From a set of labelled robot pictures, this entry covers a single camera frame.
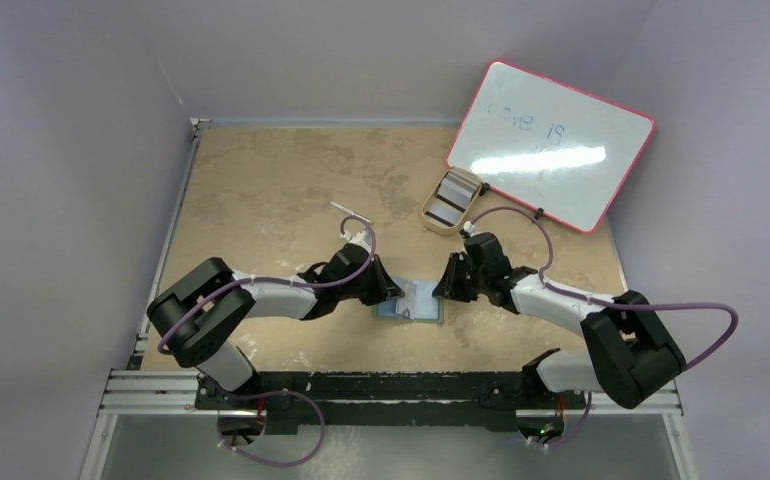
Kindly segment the green card holder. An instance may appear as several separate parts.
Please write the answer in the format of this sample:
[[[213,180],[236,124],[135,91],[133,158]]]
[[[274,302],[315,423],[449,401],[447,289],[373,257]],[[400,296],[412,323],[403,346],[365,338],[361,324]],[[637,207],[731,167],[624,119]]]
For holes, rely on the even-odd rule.
[[[395,278],[394,282],[404,295],[376,305],[373,309],[376,318],[415,323],[443,322],[443,300],[433,296],[436,282],[406,278]]]

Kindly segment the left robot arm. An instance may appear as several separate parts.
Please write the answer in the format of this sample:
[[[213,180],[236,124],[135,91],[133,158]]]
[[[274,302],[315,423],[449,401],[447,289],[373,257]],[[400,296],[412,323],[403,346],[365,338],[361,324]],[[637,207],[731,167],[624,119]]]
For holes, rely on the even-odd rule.
[[[230,340],[243,320],[308,321],[331,314],[342,301],[375,306],[404,294],[378,255],[347,243],[329,260],[286,278],[244,275],[211,257],[151,301],[146,315],[161,337],[161,353],[199,370],[233,408],[245,409],[258,399],[259,382]]]

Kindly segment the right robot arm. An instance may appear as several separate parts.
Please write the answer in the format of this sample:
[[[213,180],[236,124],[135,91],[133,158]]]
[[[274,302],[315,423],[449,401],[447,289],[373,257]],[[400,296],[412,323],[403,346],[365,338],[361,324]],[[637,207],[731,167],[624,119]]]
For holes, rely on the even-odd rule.
[[[480,233],[448,258],[433,297],[470,303],[484,296],[513,314],[535,317],[580,336],[585,351],[550,349],[522,369],[522,392],[545,407],[562,392],[602,392],[634,409],[687,367],[684,354],[647,299],[635,291],[564,295],[537,270],[514,267],[497,237]]]

